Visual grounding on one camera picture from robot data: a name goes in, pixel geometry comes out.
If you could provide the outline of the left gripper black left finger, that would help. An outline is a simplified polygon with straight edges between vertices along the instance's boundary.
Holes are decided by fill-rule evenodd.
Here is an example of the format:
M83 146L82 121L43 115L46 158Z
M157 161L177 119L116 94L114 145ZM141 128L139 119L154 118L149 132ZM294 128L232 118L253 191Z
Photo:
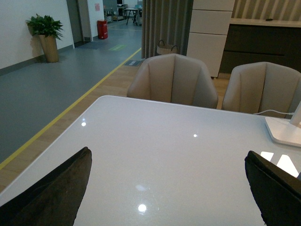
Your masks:
M92 153L84 147L0 208L2 226L72 226L86 191Z

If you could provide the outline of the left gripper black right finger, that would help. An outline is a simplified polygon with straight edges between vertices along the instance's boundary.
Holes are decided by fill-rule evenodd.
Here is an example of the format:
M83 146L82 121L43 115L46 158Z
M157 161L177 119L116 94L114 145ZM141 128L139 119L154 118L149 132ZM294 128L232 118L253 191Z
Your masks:
M245 157L253 198L268 226L301 224L301 181L254 151Z

